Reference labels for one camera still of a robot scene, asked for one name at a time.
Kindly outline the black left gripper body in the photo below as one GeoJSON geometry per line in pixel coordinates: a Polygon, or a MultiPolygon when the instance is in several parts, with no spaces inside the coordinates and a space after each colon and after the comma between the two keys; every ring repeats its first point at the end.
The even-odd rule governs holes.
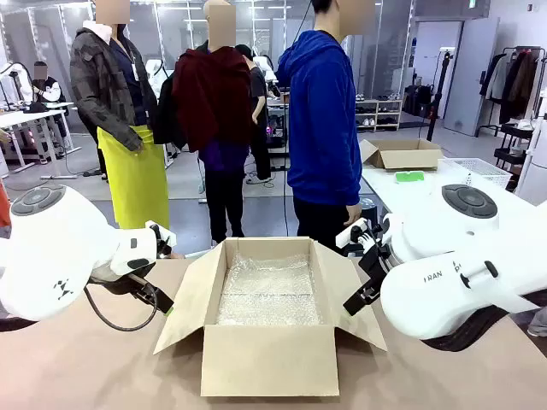
{"type": "Polygon", "coordinates": [[[144,278],[140,278],[132,273],[121,276],[115,281],[110,282],[97,278],[90,278],[88,284],[102,286],[113,295],[132,295],[135,299],[138,299],[145,304],[158,303],[154,286],[144,278]]]}

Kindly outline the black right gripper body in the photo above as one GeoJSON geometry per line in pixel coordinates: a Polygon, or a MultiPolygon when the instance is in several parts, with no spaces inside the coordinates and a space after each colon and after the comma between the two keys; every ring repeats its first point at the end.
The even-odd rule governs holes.
{"type": "Polygon", "coordinates": [[[380,286],[389,271],[386,262],[391,256],[387,245],[374,245],[358,262],[359,267],[368,275],[363,291],[379,292],[380,286]]]}

